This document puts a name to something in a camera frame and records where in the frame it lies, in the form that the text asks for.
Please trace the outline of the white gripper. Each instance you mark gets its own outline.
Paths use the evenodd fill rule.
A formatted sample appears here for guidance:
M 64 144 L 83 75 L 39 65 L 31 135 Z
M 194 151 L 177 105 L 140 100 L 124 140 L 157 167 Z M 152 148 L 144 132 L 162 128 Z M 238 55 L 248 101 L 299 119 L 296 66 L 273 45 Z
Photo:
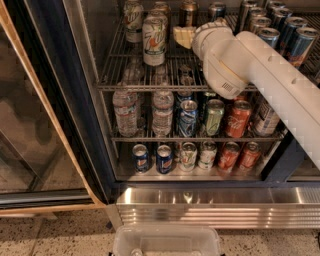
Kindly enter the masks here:
M 209 22 L 197 29 L 175 26 L 173 36 L 180 46 L 186 49 L 192 48 L 201 61 L 209 55 L 209 50 L 212 50 L 211 55 L 216 55 L 219 60 L 229 58 L 232 53 L 231 46 L 235 40 L 232 29 L 220 22 Z

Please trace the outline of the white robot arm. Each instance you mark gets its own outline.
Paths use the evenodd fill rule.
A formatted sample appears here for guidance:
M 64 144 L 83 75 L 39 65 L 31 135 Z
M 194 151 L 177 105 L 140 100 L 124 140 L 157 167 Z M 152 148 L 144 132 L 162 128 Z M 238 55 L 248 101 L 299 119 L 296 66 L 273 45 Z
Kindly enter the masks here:
M 174 40 L 202 62 L 208 86 L 226 99 L 252 83 L 320 168 L 320 89 L 257 35 L 224 21 L 173 28 Z

